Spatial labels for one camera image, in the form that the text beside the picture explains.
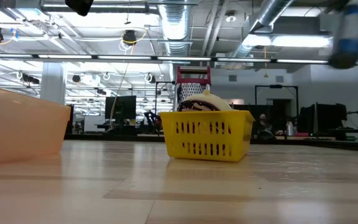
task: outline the computer monitor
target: computer monitor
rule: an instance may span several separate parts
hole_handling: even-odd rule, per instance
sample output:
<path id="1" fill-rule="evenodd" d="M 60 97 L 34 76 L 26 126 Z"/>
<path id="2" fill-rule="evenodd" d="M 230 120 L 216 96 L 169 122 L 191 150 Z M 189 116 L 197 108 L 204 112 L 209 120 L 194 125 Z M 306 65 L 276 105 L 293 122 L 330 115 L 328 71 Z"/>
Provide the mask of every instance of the computer monitor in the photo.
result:
<path id="1" fill-rule="evenodd" d="M 110 119 L 115 97 L 106 97 L 105 118 Z M 114 106 L 113 119 L 136 119 L 136 96 L 118 96 Z"/>
<path id="2" fill-rule="evenodd" d="M 314 111 L 315 105 L 309 107 L 302 107 L 297 117 L 298 132 L 299 133 L 314 133 Z"/>
<path id="3" fill-rule="evenodd" d="M 341 104 L 325 105 L 316 103 L 318 131 L 342 127 L 342 120 L 347 119 L 346 106 Z"/>

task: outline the white bottle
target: white bottle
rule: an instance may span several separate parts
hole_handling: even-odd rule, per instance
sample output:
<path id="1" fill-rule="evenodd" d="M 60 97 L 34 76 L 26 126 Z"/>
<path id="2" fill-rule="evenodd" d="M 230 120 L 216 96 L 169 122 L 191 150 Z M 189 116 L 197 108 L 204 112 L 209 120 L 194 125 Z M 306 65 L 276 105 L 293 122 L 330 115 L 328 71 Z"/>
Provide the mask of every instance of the white bottle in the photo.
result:
<path id="1" fill-rule="evenodd" d="M 287 136 L 294 136 L 293 124 L 291 121 L 287 122 Z"/>

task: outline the wall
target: wall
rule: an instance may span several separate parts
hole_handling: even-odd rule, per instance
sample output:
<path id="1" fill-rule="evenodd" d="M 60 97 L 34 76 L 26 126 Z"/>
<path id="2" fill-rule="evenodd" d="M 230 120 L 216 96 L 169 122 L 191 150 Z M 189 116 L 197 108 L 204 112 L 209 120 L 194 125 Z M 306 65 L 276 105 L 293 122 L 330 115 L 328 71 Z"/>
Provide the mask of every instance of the wall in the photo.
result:
<path id="1" fill-rule="evenodd" d="M 292 74 L 286 70 L 267 70 L 268 77 L 265 78 L 265 70 L 225 70 L 211 69 L 211 93 L 224 99 L 242 99 L 245 104 L 255 103 L 255 85 L 292 85 Z M 229 75 L 237 75 L 236 82 L 229 82 Z M 276 76 L 284 76 L 284 83 L 276 83 Z M 283 89 L 260 88 L 258 90 L 258 104 L 265 105 L 266 99 L 295 99 L 295 94 Z"/>
<path id="2" fill-rule="evenodd" d="M 348 111 L 358 110 L 358 67 L 336 70 L 325 65 L 308 65 L 293 75 L 300 87 L 300 106 L 313 103 L 346 105 Z M 358 127 L 358 115 L 350 115 L 350 127 Z"/>

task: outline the yellow basket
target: yellow basket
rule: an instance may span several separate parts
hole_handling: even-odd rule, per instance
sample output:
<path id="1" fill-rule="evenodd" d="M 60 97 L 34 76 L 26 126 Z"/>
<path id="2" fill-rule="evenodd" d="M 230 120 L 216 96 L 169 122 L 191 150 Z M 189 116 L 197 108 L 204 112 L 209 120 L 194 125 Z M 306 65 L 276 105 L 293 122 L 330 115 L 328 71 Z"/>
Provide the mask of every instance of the yellow basket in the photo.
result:
<path id="1" fill-rule="evenodd" d="M 160 113 L 170 157 L 240 161 L 249 150 L 249 111 Z"/>

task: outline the wood table surface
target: wood table surface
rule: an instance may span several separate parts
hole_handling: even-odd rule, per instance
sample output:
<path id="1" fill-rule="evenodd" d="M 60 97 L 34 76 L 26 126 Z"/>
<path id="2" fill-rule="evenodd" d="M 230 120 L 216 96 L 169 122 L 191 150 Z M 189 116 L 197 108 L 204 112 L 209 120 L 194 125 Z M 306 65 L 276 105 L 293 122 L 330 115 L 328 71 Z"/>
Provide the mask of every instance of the wood table surface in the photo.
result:
<path id="1" fill-rule="evenodd" d="M 358 223 L 358 152 L 251 145 L 230 163 L 65 141 L 60 155 L 0 164 L 0 223 Z"/>

